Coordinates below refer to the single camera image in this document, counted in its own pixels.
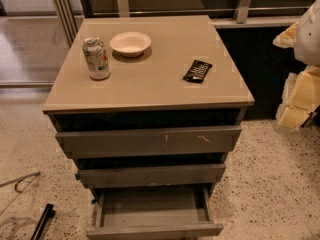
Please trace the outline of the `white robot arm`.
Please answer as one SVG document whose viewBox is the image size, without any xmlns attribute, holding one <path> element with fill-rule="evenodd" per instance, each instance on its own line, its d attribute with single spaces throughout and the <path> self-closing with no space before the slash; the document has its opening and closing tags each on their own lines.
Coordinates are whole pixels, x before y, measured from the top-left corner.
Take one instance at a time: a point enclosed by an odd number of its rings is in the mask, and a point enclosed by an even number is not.
<svg viewBox="0 0 320 240">
<path fill-rule="evenodd" d="M 288 75 L 276 113 L 279 125 L 298 129 L 320 106 L 320 0 L 280 33 L 273 44 L 292 48 L 295 59 L 306 65 L 299 74 Z"/>
</svg>

